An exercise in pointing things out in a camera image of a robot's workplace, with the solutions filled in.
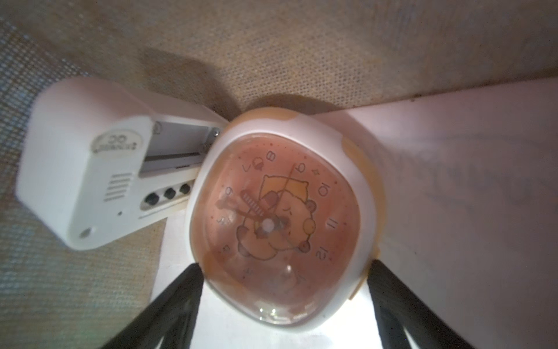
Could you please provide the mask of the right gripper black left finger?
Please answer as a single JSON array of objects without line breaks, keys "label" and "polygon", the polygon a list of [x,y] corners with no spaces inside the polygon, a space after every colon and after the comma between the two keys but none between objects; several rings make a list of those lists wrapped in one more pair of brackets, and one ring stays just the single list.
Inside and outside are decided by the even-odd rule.
[{"label": "right gripper black left finger", "polygon": [[104,348],[189,348],[196,326],[204,277],[189,265]]}]

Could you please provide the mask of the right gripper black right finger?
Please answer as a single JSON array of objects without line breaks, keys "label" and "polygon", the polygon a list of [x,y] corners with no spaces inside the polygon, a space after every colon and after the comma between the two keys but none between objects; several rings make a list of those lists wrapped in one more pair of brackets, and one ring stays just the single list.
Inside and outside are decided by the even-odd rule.
[{"label": "right gripper black right finger", "polygon": [[472,346],[434,314],[381,261],[374,260],[367,284],[384,348],[471,348]]}]

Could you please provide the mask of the white rectangular digital clock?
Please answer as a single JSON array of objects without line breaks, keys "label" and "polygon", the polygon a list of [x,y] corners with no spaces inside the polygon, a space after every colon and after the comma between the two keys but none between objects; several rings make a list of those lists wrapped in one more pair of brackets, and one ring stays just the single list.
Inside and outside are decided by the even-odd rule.
[{"label": "white rectangular digital clock", "polygon": [[68,247],[95,249],[185,209],[226,126],[195,103],[65,79],[33,104],[15,193]]}]

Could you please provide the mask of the beige red canvas tote bag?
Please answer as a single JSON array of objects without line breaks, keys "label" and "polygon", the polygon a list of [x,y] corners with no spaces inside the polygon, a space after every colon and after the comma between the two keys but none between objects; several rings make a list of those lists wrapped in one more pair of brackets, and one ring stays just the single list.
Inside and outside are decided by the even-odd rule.
[{"label": "beige red canvas tote bag", "polygon": [[556,1],[3,1],[1,347],[97,348],[148,304],[166,224],[90,252],[15,197],[35,97],[112,79],[227,119],[557,74]]}]

